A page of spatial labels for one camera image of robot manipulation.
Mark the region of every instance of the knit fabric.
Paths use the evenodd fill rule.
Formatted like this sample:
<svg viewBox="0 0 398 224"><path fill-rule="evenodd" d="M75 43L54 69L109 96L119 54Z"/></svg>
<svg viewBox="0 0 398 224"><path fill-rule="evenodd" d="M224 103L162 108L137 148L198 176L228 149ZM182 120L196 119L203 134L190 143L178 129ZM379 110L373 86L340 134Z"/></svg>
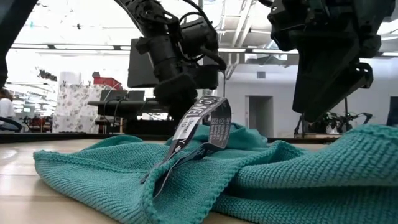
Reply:
<svg viewBox="0 0 398 224"><path fill-rule="evenodd" d="M361 126L312 152L267 145L233 124L224 151L174 169L154 199L156 180L208 131L200 126L155 169L168 146L132 136L72 154L35 152L35 168L51 188L122 223L201 223L210 210L253 223L398 223L398 129L387 126Z"/></svg>

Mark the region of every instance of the person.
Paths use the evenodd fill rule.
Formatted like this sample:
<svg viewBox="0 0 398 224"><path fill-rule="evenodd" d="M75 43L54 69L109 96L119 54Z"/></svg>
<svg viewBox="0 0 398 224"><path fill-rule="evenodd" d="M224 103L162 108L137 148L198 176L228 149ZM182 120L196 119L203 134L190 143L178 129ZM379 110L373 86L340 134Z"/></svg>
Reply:
<svg viewBox="0 0 398 224"><path fill-rule="evenodd" d="M0 117L16 121L14 106L12 105L12 95L3 88L0 88ZM0 127L8 130L18 130L13 124L4 121L0 121Z"/></svg>

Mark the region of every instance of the wooden table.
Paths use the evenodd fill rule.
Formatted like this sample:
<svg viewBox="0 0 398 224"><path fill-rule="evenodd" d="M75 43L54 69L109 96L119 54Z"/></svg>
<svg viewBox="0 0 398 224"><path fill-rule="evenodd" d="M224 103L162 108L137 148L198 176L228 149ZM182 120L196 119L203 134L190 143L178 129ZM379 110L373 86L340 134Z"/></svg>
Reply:
<svg viewBox="0 0 398 224"><path fill-rule="evenodd" d="M71 153L99 140L0 144L0 223L62 224L116 223L116 221L48 187L34 169L32 153L39 150ZM319 149L324 145L299 145ZM248 223L210 213L204 223Z"/></svg>

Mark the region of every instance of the teal towel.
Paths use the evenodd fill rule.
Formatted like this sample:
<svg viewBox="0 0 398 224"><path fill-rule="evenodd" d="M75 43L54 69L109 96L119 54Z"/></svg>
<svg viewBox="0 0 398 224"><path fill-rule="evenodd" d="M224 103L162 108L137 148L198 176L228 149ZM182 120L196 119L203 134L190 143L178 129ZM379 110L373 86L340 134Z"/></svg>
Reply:
<svg viewBox="0 0 398 224"><path fill-rule="evenodd" d="M365 125L311 152L267 145L234 124L227 149L176 168L153 199L155 181L207 141L200 126L189 147L153 169L168 147L117 136L80 152L34 154L51 188L122 223L201 223L216 211L254 223L398 223L398 129Z"/></svg>

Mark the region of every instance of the white wall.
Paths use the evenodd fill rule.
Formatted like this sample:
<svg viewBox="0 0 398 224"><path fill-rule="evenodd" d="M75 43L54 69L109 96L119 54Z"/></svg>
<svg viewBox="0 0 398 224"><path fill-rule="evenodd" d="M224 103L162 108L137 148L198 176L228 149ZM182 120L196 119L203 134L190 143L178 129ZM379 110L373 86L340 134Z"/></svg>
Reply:
<svg viewBox="0 0 398 224"><path fill-rule="evenodd" d="M354 113L367 112L374 115L369 123L385 124L389 112L390 96L398 96L398 62L390 60L367 60L373 67L374 81L370 89L360 89L348 97L348 111ZM255 70L265 70L265 80L256 79ZM245 96L272 96L274 99L274 136L292 137L294 127L299 121L299 114L292 111L294 97L296 68L283 68L277 65L267 65L249 72L238 70L226 84L226 97L233 110L233 121L245 124ZM220 81L218 93L223 92ZM344 114L344 103L341 102L332 111ZM352 122L353 126L361 124L364 118Z"/></svg>

